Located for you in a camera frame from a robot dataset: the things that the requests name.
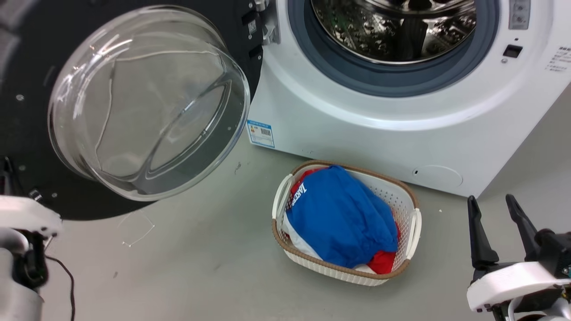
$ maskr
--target brown basket rim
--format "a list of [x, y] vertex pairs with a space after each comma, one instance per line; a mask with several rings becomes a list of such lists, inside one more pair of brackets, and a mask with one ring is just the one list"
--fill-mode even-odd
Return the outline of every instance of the brown basket rim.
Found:
[[[386, 181], [389, 181], [391, 183], [394, 183], [400, 187], [402, 187], [407, 194], [411, 197], [412, 199], [412, 203], [414, 205], [415, 208], [418, 208], [418, 200], [416, 199], [416, 196], [414, 195], [413, 191], [411, 190], [410, 187], [408, 187], [405, 183], [394, 179], [392, 177], [388, 177], [385, 175], [381, 175], [378, 173], [375, 173], [373, 171], [369, 171], [369, 170], [365, 170], [363, 168], [358, 168], [358, 167], [353, 167], [353, 166], [349, 166], [349, 165], [344, 165], [344, 164], [339, 164], [339, 163], [333, 163], [333, 162], [328, 162], [326, 160], [309, 160], [307, 162], [304, 162], [302, 164], [300, 164], [299, 166], [297, 166], [292, 172], [292, 175], [297, 174], [297, 172], [299, 172], [300, 170], [302, 170], [303, 168], [307, 167], [307, 166], [312, 166], [312, 165], [323, 165], [323, 166], [331, 166], [331, 165], [339, 165], [347, 170], [352, 170], [352, 171], [356, 171], [356, 172], [360, 172], [363, 174], [367, 174], [370, 176], [374, 176]], [[361, 271], [356, 271], [353, 270], [351, 268], [346, 268], [346, 267], [342, 267], [342, 266], [338, 266], [335, 264], [331, 264], [322, 260], [318, 260], [312, 256], [309, 256], [303, 252], [301, 252], [300, 250], [293, 248], [291, 246], [289, 246], [288, 244], [286, 244], [286, 242], [284, 242], [282, 240], [282, 238], [279, 235], [278, 232], [278, 223], [276, 221], [276, 219], [272, 219], [272, 232], [274, 233], [274, 238], [276, 239], [277, 243], [287, 252], [294, 254], [296, 256], [299, 256], [303, 259], [306, 259], [312, 263], [321, 265], [323, 267], [328, 267], [331, 268], [333, 270], [339, 271], [339, 272], [343, 272], [343, 273], [348, 273], [351, 275], [356, 275], [356, 276], [361, 276], [363, 278], [369, 278], [369, 279], [374, 279], [374, 280], [387, 280], [387, 279], [392, 279], [397, 275], [400, 275], [404, 272], [404, 270], [408, 267], [408, 265], [410, 264], [411, 260], [409, 259], [405, 259], [402, 264], [394, 271], [392, 271], [389, 274], [370, 274], [370, 273], [366, 273], [366, 272], [361, 272]]]

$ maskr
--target basket handle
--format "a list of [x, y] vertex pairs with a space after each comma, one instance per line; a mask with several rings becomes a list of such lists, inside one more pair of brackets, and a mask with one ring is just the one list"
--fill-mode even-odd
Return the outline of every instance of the basket handle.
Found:
[[412, 214], [412, 235], [408, 239], [408, 246], [407, 246], [407, 259], [411, 259], [412, 256], [415, 254], [416, 247], [419, 245], [420, 240], [420, 231], [422, 230], [423, 226], [423, 216], [420, 214], [420, 210], [415, 208], [415, 212]]
[[292, 174], [287, 175], [276, 191], [274, 205], [272, 206], [272, 219], [276, 219], [278, 217], [278, 212], [283, 211], [283, 208], [286, 205], [286, 200], [288, 198], [287, 192], [291, 188], [292, 177]]

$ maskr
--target black cable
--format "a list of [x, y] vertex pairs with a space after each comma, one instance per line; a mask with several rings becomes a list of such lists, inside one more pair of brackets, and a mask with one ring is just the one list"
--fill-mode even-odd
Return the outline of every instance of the black cable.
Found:
[[67, 267], [62, 263], [62, 261], [60, 261], [56, 258], [52, 258], [50, 256], [46, 256], [46, 259], [57, 262], [59, 265], [62, 266], [64, 271], [70, 276], [70, 280], [71, 280], [71, 289], [70, 289], [71, 321], [74, 321], [75, 320], [75, 294], [74, 294], [75, 280], [73, 278], [73, 275], [71, 274], [70, 270], [68, 270]]

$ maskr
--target white washing machine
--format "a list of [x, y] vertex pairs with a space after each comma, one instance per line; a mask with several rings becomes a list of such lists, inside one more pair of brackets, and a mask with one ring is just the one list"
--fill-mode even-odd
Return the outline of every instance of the white washing machine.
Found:
[[479, 196], [571, 80], [566, 0], [476, 0], [463, 43], [407, 65], [343, 48], [314, 7], [277, 1], [280, 42], [264, 48], [248, 115], [256, 145]]
[[0, 194], [64, 219], [192, 187], [245, 128], [478, 196], [571, 80], [568, 0], [53, 1], [0, 2]]

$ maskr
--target printed lettering on shirt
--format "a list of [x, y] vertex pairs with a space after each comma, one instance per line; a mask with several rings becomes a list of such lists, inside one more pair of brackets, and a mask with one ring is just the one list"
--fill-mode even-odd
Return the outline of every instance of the printed lettering on shirt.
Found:
[[295, 194], [293, 195], [293, 200], [291, 201], [292, 207], [295, 205], [295, 203], [301, 197], [301, 195], [305, 192], [307, 192], [307, 190], [305, 189], [305, 186], [303, 186], [303, 183], [301, 183], [301, 185], [297, 189], [297, 192], [295, 192]]

